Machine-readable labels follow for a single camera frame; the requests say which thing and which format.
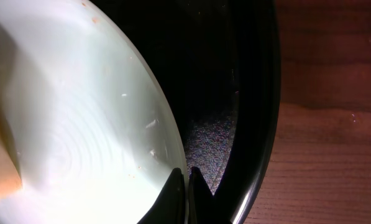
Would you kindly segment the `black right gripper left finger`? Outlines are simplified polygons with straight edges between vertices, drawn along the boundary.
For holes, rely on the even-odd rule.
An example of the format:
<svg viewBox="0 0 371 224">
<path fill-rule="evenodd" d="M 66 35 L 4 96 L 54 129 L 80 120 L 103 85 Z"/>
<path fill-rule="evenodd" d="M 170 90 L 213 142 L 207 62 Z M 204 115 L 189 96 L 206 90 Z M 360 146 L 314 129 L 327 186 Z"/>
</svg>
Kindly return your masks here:
<svg viewBox="0 0 371 224">
<path fill-rule="evenodd" d="M 138 224 L 184 224 L 185 182 L 180 168 L 174 168 L 150 210 Z"/>
</svg>

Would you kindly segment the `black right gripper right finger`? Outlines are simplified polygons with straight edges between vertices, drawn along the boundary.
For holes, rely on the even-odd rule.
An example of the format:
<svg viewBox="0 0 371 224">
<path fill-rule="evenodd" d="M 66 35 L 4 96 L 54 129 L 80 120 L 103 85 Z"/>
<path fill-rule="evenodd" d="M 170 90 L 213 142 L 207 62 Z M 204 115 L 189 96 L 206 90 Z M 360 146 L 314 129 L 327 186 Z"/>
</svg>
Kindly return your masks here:
<svg viewBox="0 0 371 224">
<path fill-rule="evenodd" d="M 214 197 L 197 167 L 191 168 L 188 201 L 189 224 L 231 224 L 217 208 Z"/>
</svg>

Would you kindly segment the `light blue plate top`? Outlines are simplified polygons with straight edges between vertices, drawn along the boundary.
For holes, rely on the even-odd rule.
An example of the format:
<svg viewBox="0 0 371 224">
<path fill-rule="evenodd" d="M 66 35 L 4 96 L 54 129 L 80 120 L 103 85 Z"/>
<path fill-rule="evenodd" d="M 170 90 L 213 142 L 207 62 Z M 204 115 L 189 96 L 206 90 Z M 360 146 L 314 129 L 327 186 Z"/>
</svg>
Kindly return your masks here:
<svg viewBox="0 0 371 224">
<path fill-rule="evenodd" d="M 0 223 L 137 223 L 187 171 L 158 81 L 90 1 L 0 0 L 0 121 L 22 179 Z"/>
</svg>

